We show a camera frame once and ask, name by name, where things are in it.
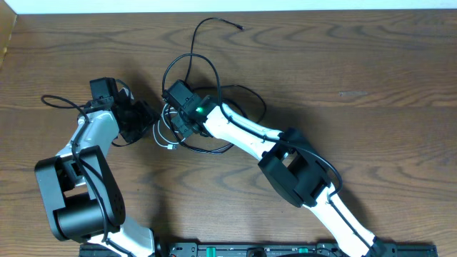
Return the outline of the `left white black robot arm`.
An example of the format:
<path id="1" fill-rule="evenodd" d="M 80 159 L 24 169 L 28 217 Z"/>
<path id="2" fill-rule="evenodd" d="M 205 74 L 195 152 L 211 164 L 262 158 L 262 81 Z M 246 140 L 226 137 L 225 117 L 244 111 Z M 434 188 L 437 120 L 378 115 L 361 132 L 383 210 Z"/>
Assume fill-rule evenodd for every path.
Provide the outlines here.
<path id="1" fill-rule="evenodd" d="M 138 141 L 156 120 L 143 101 L 113 96 L 65 107 L 79 112 L 77 129 L 54 157 L 34 168 L 54 237 L 100 246 L 91 256 L 166 256 L 152 229 L 126 214 L 123 196 L 106 157 L 114 140 Z"/>

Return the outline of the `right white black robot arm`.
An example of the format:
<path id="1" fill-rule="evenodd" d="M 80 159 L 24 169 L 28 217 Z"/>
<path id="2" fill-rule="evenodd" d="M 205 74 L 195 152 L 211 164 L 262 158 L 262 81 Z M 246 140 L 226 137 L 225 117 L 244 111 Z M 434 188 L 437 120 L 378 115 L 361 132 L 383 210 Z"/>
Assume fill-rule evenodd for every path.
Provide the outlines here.
<path id="1" fill-rule="evenodd" d="M 168 97 L 187 129 L 228 141 L 258 160 L 268 182 L 291 205 L 307 208 L 347 256 L 383 256 L 382 241 L 364 228 L 339 197 L 341 175 L 296 129 L 263 127 L 225 103 L 196 94 Z"/>

